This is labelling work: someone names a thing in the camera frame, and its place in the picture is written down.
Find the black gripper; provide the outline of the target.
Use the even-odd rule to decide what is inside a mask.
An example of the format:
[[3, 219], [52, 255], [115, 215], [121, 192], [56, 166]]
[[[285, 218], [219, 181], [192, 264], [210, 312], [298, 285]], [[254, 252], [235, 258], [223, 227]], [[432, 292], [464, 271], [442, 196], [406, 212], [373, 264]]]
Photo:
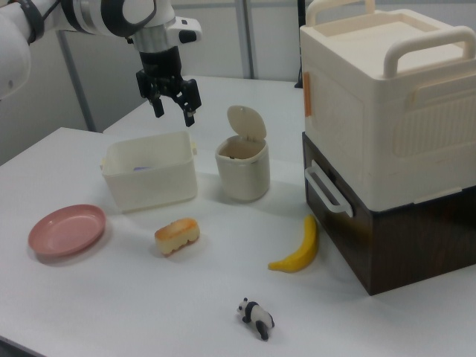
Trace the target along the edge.
[[153, 78], [173, 79], [170, 97], [181, 108], [186, 127], [191, 127], [195, 123], [194, 115], [202, 101], [196, 80], [185, 80], [181, 76], [179, 49], [170, 48], [157, 53], [139, 54], [143, 69], [136, 73], [136, 79], [142, 98], [149, 101], [155, 116], [160, 118], [164, 114], [164, 108], [161, 93]]

